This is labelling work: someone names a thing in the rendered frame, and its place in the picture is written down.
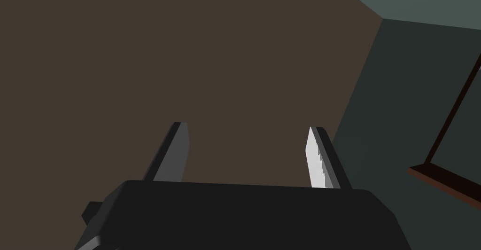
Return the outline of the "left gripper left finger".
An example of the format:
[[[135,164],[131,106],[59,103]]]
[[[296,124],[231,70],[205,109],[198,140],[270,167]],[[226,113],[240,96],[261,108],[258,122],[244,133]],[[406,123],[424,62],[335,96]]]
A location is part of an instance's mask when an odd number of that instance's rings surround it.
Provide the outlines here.
[[[143,176],[143,180],[181,182],[189,148],[187,123],[173,123]]]

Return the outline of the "dark brown wooden shelf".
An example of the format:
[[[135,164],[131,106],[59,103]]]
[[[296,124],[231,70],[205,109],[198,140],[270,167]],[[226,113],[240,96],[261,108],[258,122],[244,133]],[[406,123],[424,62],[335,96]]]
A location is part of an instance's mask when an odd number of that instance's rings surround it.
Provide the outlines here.
[[[481,210],[481,54],[426,159],[407,172]]]

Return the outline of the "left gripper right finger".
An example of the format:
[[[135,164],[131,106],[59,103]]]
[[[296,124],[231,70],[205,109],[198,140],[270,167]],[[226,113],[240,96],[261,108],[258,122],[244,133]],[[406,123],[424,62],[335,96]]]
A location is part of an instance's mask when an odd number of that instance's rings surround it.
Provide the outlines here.
[[[323,127],[310,127],[305,155],[312,188],[352,189],[352,185]]]

